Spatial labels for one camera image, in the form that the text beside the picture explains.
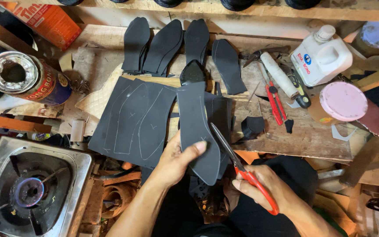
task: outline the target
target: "wooden shelf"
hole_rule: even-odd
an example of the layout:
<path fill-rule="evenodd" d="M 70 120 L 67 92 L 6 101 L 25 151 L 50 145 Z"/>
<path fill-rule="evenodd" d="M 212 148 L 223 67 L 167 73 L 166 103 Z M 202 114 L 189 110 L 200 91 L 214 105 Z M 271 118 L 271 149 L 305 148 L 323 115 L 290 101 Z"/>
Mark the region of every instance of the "wooden shelf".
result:
<path fill-rule="evenodd" d="M 61 5 L 57 0 L 5 0 L 19 3 L 44 3 Z M 213 13 L 248 16 L 281 16 L 312 19 L 336 19 L 355 21 L 379 21 L 379 0 L 322 0 L 314 8 L 295 10 L 283 0 L 260 0 L 248 9 L 240 12 L 229 11 L 220 0 L 184 0 L 175 8 L 163 8 L 153 0 L 129 0 L 126 3 L 114 3 L 110 0 L 84 0 L 79 6 L 100 8 L 124 8 L 147 11 L 169 11 L 185 13 Z"/>

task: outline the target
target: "pink container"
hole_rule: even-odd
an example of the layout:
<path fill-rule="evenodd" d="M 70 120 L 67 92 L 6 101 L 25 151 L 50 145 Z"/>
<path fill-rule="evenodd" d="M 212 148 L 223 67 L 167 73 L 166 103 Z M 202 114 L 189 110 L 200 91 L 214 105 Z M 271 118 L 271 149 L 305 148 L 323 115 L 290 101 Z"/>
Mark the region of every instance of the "pink container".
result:
<path fill-rule="evenodd" d="M 368 109 L 365 95 L 360 89 L 345 82 L 333 82 L 311 100 L 309 115 L 323 125 L 355 121 Z"/>

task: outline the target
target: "bottle cap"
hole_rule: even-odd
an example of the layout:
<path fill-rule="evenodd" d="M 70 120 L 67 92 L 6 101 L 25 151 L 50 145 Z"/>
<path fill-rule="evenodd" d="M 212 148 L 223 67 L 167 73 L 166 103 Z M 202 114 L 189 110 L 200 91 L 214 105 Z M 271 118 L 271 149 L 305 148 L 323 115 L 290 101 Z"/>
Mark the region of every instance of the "bottle cap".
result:
<path fill-rule="evenodd" d="M 326 85 L 320 92 L 320 103 L 331 117 L 346 122 L 360 119 L 368 110 L 363 92 L 342 81 Z"/>
<path fill-rule="evenodd" d="M 336 29 L 332 25 L 323 25 L 315 34 L 315 40 L 325 43 L 327 42 L 334 34 Z"/>

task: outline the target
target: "white thread roll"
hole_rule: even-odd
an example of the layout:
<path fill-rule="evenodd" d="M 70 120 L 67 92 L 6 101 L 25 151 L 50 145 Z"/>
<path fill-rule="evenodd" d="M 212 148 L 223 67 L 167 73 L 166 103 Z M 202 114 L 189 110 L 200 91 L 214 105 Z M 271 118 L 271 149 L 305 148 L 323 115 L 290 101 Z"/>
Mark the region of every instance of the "white thread roll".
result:
<path fill-rule="evenodd" d="M 275 82 L 283 89 L 283 91 L 293 99 L 299 92 L 292 84 L 291 80 L 288 78 L 286 73 L 277 65 L 276 61 L 271 57 L 267 52 L 261 54 L 261 61 L 264 63 L 264 66 L 274 78 Z"/>

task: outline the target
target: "stainless steel stove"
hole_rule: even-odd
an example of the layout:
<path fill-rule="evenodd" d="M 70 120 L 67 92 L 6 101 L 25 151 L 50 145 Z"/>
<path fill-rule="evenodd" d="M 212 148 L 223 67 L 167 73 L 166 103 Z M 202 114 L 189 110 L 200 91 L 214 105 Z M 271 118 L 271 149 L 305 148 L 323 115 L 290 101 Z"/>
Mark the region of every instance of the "stainless steel stove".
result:
<path fill-rule="evenodd" d="M 1 137 L 0 232 L 67 236 L 92 167 L 78 150 Z"/>

